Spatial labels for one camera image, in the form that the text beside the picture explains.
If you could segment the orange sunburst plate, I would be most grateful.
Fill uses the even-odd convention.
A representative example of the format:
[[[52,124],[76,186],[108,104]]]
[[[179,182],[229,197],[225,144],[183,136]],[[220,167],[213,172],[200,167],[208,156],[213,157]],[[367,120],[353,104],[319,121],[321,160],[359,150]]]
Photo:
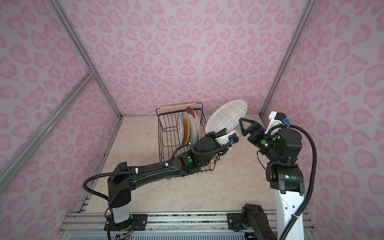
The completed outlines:
[[[180,117],[177,118],[177,131],[179,143],[182,145],[184,141],[184,125],[183,120]]]

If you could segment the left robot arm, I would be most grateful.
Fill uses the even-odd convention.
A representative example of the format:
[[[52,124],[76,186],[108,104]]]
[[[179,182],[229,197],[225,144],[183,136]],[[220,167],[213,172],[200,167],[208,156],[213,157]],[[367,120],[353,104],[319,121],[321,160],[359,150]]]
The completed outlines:
[[[118,164],[107,180],[109,209],[113,215],[110,221],[116,224],[130,221],[131,191],[163,179],[198,173],[208,166],[216,155],[225,155],[238,141],[236,132],[221,137],[209,133],[195,144],[178,147],[168,161],[131,167],[127,163]]]

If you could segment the large pink blue plate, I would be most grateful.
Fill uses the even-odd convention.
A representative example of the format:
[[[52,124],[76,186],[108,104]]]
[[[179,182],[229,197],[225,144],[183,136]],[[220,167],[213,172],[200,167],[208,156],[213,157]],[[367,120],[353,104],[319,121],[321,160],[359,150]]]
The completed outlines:
[[[188,139],[188,143],[195,144],[198,140],[198,125],[197,125],[197,114],[193,110],[192,107],[187,107],[185,111],[185,118],[189,122],[190,126],[190,135]]]

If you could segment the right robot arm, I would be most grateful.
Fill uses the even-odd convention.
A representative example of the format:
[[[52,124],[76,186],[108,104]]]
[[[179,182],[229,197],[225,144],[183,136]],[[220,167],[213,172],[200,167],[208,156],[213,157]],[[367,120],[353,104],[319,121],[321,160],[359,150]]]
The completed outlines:
[[[276,137],[256,121],[240,118],[242,135],[259,149],[269,162],[266,180],[270,183],[277,204],[278,237],[280,240],[303,240],[303,216],[297,213],[305,200],[303,173],[296,161],[302,149],[302,135],[284,125]]]

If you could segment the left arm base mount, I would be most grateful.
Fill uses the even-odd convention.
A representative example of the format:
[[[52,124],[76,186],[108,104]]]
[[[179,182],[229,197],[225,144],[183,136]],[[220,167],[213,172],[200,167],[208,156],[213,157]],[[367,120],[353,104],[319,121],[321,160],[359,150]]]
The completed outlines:
[[[111,214],[104,226],[104,231],[110,232],[123,232],[123,231],[144,231],[146,228],[148,215],[145,214],[133,214],[128,220],[116,223],[113,214]]]

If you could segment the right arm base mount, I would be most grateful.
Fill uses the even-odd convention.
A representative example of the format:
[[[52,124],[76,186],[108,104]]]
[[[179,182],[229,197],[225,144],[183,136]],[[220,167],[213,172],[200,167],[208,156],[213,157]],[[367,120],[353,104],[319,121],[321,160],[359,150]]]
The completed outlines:
[[[228,213],[227,220],[228,229],[234,232],[246,230],[249,227],[246,223],[246,216],[243,213]]]

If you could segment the black wire dish rack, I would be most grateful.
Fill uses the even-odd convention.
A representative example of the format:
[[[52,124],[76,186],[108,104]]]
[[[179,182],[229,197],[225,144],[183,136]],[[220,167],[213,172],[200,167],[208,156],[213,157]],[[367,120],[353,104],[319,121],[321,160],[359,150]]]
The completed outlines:
[[[199,102],[191,106],[196,115],[198,140],[205,135],[207,120],[204,114],[203,103]],[[182,145],[186,135],[180,123],[187,116],[186,107],[164,107],[157,108],[158,117],[158,138],[159,138],[159,160],[164,162],[170,159],[174,151]]]

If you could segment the white plaid plate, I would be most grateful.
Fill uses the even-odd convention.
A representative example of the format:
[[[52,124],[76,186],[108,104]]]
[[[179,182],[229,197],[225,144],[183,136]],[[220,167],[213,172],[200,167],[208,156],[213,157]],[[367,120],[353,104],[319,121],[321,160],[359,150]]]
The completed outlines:
[[[231,131],[239,124],[248,111],[248,104],[244,100],[230,101],[217,109],[207,121],[205,132],[218,133],[223,129]]]

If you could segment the orange woven plate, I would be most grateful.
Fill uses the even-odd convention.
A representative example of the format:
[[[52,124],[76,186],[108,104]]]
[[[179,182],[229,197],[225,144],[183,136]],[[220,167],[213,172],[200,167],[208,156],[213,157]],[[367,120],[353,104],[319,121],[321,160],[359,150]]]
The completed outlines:
[[[190,137],[190,123],[188,119],[183,120],[183,130],[184,130],[183,145],[185,145],[189,142],[189,137]]]

